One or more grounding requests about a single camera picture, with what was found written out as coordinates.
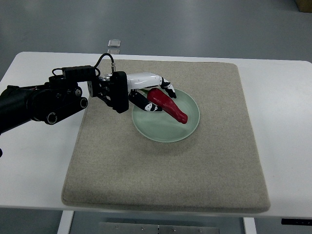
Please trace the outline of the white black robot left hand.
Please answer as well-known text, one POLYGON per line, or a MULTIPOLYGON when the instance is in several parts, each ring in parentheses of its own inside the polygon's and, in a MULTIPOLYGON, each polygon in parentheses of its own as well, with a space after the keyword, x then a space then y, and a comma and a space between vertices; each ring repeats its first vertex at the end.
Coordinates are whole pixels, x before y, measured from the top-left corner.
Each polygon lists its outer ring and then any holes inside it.
POLYGON ((165 78, 153 73, 128 74, 127 85, 129 101, 143 111, 162 111, 162 108, 151 103, 144 95, 139 93, 138 90, 140 89, 160 86, 167 92, 169 97, 176 98, 176 92, 172 84, 165 78))

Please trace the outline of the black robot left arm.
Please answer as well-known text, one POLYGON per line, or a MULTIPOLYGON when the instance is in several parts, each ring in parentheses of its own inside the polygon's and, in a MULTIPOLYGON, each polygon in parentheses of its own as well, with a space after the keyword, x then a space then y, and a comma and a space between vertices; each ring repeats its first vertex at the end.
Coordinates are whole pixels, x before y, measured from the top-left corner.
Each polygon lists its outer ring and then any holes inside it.
POLYGON ((82 95, 80 82, 88 84, 91 97, 101 99, 119 114, 127 111, 127 75, 116 71, 113 59, 111 69, 111 76, 104 79, 97 65, 63 67, 60 75, 53 74, 43 85, 7 86, 0 95, 0 132, 31 120, 54 125, 85 109, 88 99, 82 95))

